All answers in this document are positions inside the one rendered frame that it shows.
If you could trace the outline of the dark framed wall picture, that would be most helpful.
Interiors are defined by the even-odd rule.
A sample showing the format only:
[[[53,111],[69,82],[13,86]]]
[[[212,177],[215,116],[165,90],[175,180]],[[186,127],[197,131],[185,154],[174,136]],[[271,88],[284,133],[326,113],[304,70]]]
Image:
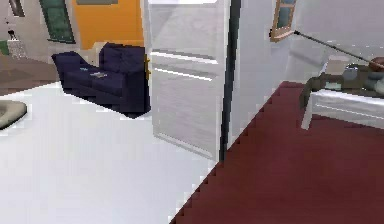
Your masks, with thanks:
[[[25,13],[21,4],[21,0],[9,0],[12,13],[15,17],[24,17]]]

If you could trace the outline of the dark blue sofa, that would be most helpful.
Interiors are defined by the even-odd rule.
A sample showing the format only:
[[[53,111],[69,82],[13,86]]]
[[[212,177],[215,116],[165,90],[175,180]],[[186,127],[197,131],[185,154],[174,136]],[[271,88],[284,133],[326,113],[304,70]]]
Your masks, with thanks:
[[[53,54],[52,59],[65,93],[137,118],[151,110],[144,55],[144,47],[107,42],[98,66],[74,51]],[[90,76],[94,72],[108,76]]]

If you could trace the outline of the dark olive bed cover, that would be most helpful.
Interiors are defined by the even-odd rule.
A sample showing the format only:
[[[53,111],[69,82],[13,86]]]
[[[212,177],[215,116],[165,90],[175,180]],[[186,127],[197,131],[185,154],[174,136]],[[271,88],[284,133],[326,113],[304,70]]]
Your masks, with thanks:
[[[357,76],[350,80],[345,79],[342,75],[331,75],[323,72],[317,77],[310,78],[304,85],[299,96],[300,108],[307,106],[311,92],[324,89],[327,83],[340,84],[340,91],[344,93],[384,99],[384,90],[378,93],[374,89],[375,84],[380,79],[381,77],[377,77],[372,69],[365,65],[358,65]]]

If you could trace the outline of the white room door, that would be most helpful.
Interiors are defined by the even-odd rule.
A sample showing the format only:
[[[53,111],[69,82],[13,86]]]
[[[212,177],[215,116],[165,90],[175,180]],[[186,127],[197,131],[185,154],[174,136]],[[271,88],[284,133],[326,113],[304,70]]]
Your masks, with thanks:
[[[216,161],[231,0],[143,0],[154,135]]]

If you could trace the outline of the wooden framed window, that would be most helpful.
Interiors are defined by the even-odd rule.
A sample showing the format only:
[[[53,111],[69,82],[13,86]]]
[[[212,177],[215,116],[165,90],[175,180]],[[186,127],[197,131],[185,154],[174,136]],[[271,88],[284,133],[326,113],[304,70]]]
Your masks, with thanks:
[[[271,42],[279,42],[293,33],[292,21],[297,0],[276,0],[272,27],[269,31]]]

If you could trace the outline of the reddish brown round object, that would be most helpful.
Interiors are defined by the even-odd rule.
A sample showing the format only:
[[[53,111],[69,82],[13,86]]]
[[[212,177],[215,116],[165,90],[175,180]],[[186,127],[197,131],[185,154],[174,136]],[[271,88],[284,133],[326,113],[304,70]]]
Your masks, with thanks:
[[[369,62],[369,68],[374,72],[384,71],[384,57],[375,57]]]

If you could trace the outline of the thin black rod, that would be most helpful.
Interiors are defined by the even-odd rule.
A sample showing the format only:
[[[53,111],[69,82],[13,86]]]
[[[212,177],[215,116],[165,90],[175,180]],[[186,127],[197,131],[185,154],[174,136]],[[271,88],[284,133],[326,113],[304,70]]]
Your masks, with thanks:
[[[352,56],[352,57],[354,57],[354,58],[356,58],[356,59],[359,59],[359,60],[361,60],[361,61],[364,61],[364,62],[367,62],[367,63],[371,63],[370,60],[368,60],[368,59],[366,59],[366,58],[363,58],[362,56],[355,55],[355,54],[353,54],[353,53],[351,53],[351,52],[348,52],[348,51],[343,50],[343,49],[341,49],[341,48],[339,48],[339,47],[336,47],[335,45],[328,44],[328,43],[326,43],[326,42],[324,42],[324,41],[321,41],[321,40],[316,39],[316,38],[314,38],[314,37],[311,37],[311,36],[308,36],[308,35],[306,35],[306,34],[303,34],[303,33],[300,32],[300,31],[294,30],[294,31],[293,31],[293,34],[298,35],[298,36],[301,36],[301,37],[303,37],[303,38],[305,38],[305,39],[307,39],[307,40],[311,40],[311,41],[313,41],[313,42],[316,42],[316,43],[321,44],[321,45],[323,45],[323,46],[326,46],[326,47],[328,47],[328,48],[331,48],[331,49],[333,49],[333,50],[335,50],[335,51],[338,51],[338,52],[344,53],[344,54],[346,54],[346,55]]]

